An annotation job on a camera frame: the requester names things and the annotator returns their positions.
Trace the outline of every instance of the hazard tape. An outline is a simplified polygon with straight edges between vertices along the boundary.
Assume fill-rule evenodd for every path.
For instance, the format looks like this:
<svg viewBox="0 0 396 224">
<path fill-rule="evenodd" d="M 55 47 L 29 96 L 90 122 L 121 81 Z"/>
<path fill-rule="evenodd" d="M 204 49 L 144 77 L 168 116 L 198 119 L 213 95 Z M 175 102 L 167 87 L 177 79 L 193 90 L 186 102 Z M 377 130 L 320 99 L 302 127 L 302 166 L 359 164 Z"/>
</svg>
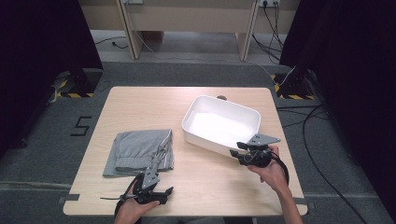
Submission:
<svg viewBox="0 0 396 224">
<path fill-rule="evenodd" d="M 271 75 L 273 81 L 275 81 L 276 75 Z M 292 94 L 285 94 L 284 90 L 280 86 L 275 84 L 275 92 L 277 97 L 281 99 L 292 99 L 292 100 L 314 100 L 315 97 L 306 90 L 306 92 L 293 92 Z"/>
<path fill-rule="evenodd" d="M 69 97 L 69 98 L 93 97 L 93 93 L 58 92 L 58 97 Z"/>
</svg>

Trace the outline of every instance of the black strap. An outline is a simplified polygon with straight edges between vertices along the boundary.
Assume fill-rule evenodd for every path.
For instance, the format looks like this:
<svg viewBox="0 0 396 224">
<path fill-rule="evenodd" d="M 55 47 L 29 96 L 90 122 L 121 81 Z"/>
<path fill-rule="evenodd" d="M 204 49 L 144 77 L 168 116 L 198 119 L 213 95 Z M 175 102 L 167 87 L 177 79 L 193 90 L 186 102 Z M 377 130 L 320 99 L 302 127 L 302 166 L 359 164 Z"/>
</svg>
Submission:
<svg viewBox="0 0 396 224">
<path fill-rule="evenodd" d="M 289 184 L 290 177 L 289 177 L 289 170 L 288 167 L 286 166 L 285 162 L 283 162 L 279 157 L 273 157 L 273 159 L 282 167 L 283 172 L 285 173 L 286 177 L 286 182 Z"/>
<path fill-rule="evenodd" d="M 119 212 L 120 207 L 121 207 L 122 204 L 125 203 L 125 201 L 128 199 L 128 198 L 127 198 L 128 192 L 129 192 L 129 190 L 131 189 L 131 187 L 132 187 L 132 185 L 134 184 L 134 182 L 136 182 L 136 180 L 139 179 L 139 178 L 141 178 L 141 177 L 142 177 L 142 174 L 137 175 L 137 176 L 134 178 L 134 180 L 131 182 L 131 184 L 128 186 L 128 189 L 125 190 L 125 193 L 122 194 L 122 195 L 120 196 L 120 200 L 117 202 L 117 206 L 116 206 L 116 209 L 115 209 L 115 211 L 114 211 L 114 217 L 117 216 L 117 213 Z"/>
</svg>

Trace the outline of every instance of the black curtain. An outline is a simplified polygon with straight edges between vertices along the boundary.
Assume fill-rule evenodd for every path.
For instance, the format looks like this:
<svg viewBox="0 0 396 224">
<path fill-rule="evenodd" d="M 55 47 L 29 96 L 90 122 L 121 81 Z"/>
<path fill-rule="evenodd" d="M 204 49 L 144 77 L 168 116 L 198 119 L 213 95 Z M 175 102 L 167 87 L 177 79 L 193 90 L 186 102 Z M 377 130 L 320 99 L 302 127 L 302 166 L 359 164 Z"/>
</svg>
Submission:
<svg viewBox="0 0 396 224">
<path fill-rule="evenodd" d="M 77 0 L 2 1 L 0 29 L 2 156 L 28 133 L 58 75 L 103 67 Z"/>
<path fill-rule="evenodd" d="M 396 220 L 396 1 L 339 2 L 301 1 L 280 63 L 316 73 L 340 133 Z"/>
</svg>

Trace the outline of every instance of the wrist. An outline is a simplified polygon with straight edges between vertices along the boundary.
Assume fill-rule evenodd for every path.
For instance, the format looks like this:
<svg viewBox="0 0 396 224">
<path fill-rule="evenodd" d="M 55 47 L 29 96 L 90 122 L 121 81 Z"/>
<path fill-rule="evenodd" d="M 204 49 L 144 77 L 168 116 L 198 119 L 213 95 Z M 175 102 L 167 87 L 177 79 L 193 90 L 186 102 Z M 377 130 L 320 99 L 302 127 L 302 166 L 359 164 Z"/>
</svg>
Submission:
<svg viewBox="0 0 396 224">
<path fill-rule="evenodd" d="M 133 224 L 139 219 L 138 216 L 128 215 L 126 213 L 117 214 L 115 224 Z"/>
<path fill-rule="evenodd" d="M 291 197 L 291 190 L 289 189 L 289 186 L 287 185 L 282 185 L 277 187 L 276 189 L 274 189 L 274 191 L 276 192 L 276 194 L 278 195 L 278 197 L 282 197 L 282 198 L 288 198 Z"/>
</svg>

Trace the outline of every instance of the electrical cable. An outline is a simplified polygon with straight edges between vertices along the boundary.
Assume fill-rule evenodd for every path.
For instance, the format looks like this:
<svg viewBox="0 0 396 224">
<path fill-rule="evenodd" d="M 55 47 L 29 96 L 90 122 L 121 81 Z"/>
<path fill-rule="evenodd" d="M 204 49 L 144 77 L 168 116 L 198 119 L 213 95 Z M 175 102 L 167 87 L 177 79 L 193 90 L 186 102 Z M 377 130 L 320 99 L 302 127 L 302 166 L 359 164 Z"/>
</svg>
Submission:
<svg viewBox="0 0 396 224">
<path fill-rule="evenodd" d="M 96 44 L 101 44 L 101 43 L 103 43 L 103 42 L 105 42 L 105 41 L 107 41 L 107 40 L 111 40 L 111 39 L 120 39 L 120 38 L 126 38 L 125 36 L 114 36 L 114 37 L 110 37 L 110 38 L 107 38 L 107 39 L 103 39 L 103 40 L 101 40 L 101 41 L 99 41 L 99 42 L 95 42 L 95 45 Z"/>
<path fill-rule="evenodd" d="M 278 110 L 278 111 L 293 112 L 293 113 L 296 113 L 296 114 L 306 115 L 306 114 L 304 114 L 304 113 L 299 113 L 299 112 L 292 111 L 292 110 Z M 312 117 L 315 117 L 315 118 L 317 118 L 317 119 L 329 119 L 329 118 L 322 118 L 322 117 L 319 117 L 319 116 L 318 116 L 319 114 L 322 114 L 322 113 L 325 113 L 325 111 L 318 112 L 317 114 L 313 115 Z M 301 124 L 301 123 L 303 123 L 303 122 L 304 122 L 304 119 L 301 120 L 301 121 L 292 123 L 292 124 L 284 125 L 284 126 L 282 126 L 282 128 L 283 128 L 283 129 L 289 128 L 289 127 L 291 127 L 291 126 L 294 126 L 294 125 L 297 125 L 297 124 Z"/>
<path fill-rule="evenodd" d="M 126 49 L 126 48 L 128 48 L 128 45 L 127 46 L 125 46 L 125 47 L 121 47 L 121 46 L 119 46 L 118 44 L 116 44 L 116 42 L 111 42 L 111 44 L 114 46 L 114 47 L 117 47 L 117 48 L 119 48 L 119 49 Z"/>
<path fill-rule="evenodd" d="M 320 174 L 320 176 L 324 179 L 324 181 L 338 194 L 338 196 L 341 197 L 341 199 L 353 210 L 353 212 L 359 217 L 359 219 L 363 222 L 363 223 L 367 223 L 364 218 L 361 216 L 361 214 L 358 212 L 358 210 L 356 210 L 356 208 L 344 197 L 344 195 L 332 184 L 330 183 L 330 181 L 326 178 L 326 176 L 320 171 L 320 169 L 318 168 L 317 164 L 315 163 L 311 152 L 309 150 L 308 144 L 306 142 L 306 138 L 305 138 L 305 127 L 306 127 L 306 122 L 312 118 L 312 114 L 321 107 L 322 105 L 318 105 L 316 106 L 309 114 L 308 116 L 305 118 L 304 120 L 304 124 L 303 124 L 303 140 L 304 140 L 304 146 L 306 149 L 306 152 L 308 154 L 309 159 L 312 161 L 312 164 L 315 166 L 316 170 L 318 171 L 318 173 Z"/>
<path fill-rule="evenodd" d="M 285 109 L 278 109 L 277 111 L 281 111 L 281 112 L 290 112 L 290 113 L 294 113 L 294 114 L 299 114 L 299 115 L 308 115 L 302 112 L 298 112 L 298 111 L 294 111 L 294 110 L 285 110 Z M 322 111 L 322 112 L 318 112 L 317 114 L 313 115 L 312 117 L 317 118 L 317 119 L 330 119 L 330 118 L 323 118 L 318 116 L 319 114 L 323 114 L 326 113 L 326 111 Z"/>
<path fill-rule="evenodd" d="M 276 13 L 276 15 L 275 15 L 275 28 L 276 28 L 277 41 L 279 43 L 280 48 L 283 49 L 283 43 L 282 43 L 282 40 L 279 37 L 279 31 L 277 30 L 277 25 L 278 25 L 278 22 L 279 22 L 279 3 L 278 2 L 274 2 L 274 5 L 275 5 L 275 13 Z"/>
<path fill-rule="evenodd" d="M 268 22 L 270 24 L 271 30 L 273 31 L 273 38 L 278 42 L 278 44 L 281 47 L 281 49 L 283 49 L 283 43 L 280 40 L 279 33 L 277 32 L 277 22 L 278 22 L 278 19 L 279 19 L 279 15 L 278 15 L 279 14 L 279 6 L 278 6 L 278 4 L 276 4 L 276 10 L 275 10 L 275 13 L 276 13 L 276 27 L 275 28 L 274 28 L 273 24 L 271 23 L 271 20 L 270 20 L 268 14 L 267 14 L 266 6 L 263 7 L 263 9 L 264 9 L 265 17 L 267 18 L 267 20 L 268 20 Z"/>
<path fill-rule="evenodd" d="M 307 69 L 307 76 L 306 77 L 306 82 L 305 82 L 305 86 L 309 89 L 312 90 L 313 92 L 311 93 L 309 91 L 310 94 L 315 95 L 321 102 L 323 102 L 323 96 L 320 90 L 320 84 L 318 82 L 318 78 L 317 75 L 315 74 L 314 71 Z"/>
<path fill-rule="evenodd" d="M 256 38 L 255 35 L 252 35 L 252 37 L 253 37 L 253 39 L 256 41 L 257 45 L 259 45 L 259 47 L 260 47 L 264 52 L 266 52 L 267 54 L 270 54 L 272 57 L 276 58 L 278 61 L 280 60 L 278 57 L 275 56 L 275 54 L 274 54 L 273 52 L 271 52 L 271 50 L 275 50 L 275 51 L 279 51 L 279 52 L 280 52 L 280 50 L 278 50 L 278 49 L 271 49 L 270 47 L 266 47 L 264 44 L 260 43 L 259 40 L 257 40 L 257 38 Z"/>
<path fill-rule="evenodd" d="M 106 82 L 107 85 L 106 85 L 104 88 L 102 88 L 101 90 L 99 90 L 99 92 L 103 92 L 103 91 L 105 91 L 108 87 L 110 87 L 110 82 L 111 82 L 111 81 L 103 81 L 103 82 Z"/>
<path fill-rule="evenodd" d="M 294 108 L 313 108 L 320 105 L 292 105 L 292 106 L 280 106 L 276 109 L 294 109 Z"/>
<path fill-rule="evenodd" d="M 158 55 L 154 52 L 154 50 L 152 50 L 152 49 L 146 44 L 146 42 L 143 40 L 143 38 L 139 35 L 139 33 L 138 33 L 137 31 L 135 31 L 135 33 L 136 33 L 137 37 L 140 39 L 140 41 L 142 42 L 142 44 L 143 44 L 151 53 L 153 53 L 154 58 L 157 58 L 157 59 L 161 59 L 161 60 L 172 60 L 172 59 L 177 59 L 177 60 L 199 60 L 199 61 L 205 61 L 205 62 L 216 62 L 216 61 L 220 61 L 220 62 L 226 62 L 226 63 L 241 63 L 241 62 L 242 62 L 242 63 L 251 63 L 251 64 L 255 64 L 255 65 L 259 66 L 260 68 L 262 68 L 262 70 L 264 70 L 264 72 L 271 78 L 271 80 L 273 81 L 274 85 L 281 86 L 281 85 L 285 82 L 285 80 L 286 80 L 286 77 L 285 77 L 285 79 L 283 80 L 283 82 L 282 82 L 281 84 L 278 84 L 278 83 L 274 82 L 274 80 L 273 80 L 272 77 L 271 77 L 271 74 L 267 71 L 267 69 L 265 69 L 262 65 L 259 65 L 259 64 L 257 64 L 257 63 L 253 63 L 253 62 L 249 62 L 249 61 L 230 61 L 230 60 L 225 60 L 225 59 L 203 59 L 203 58 L 197 58 L 197 57 L 195 57 L 195 58 L 160 57 L 160 56 L 158 56 Z"/>
<path fill-rule="evenodd" d="M 271 37 L 271 41 L 270 41 L 269 48 L 271 48 L 273 41 L 274 41 L 274 35 Z M 271 61 L 271 63 L 279 64 L 279 63 L 274 62 L 274 61 L 272 60 L 271 56 L 272 56 L 272 55 L 268 54 L 268 59 Z"/>
</svg>

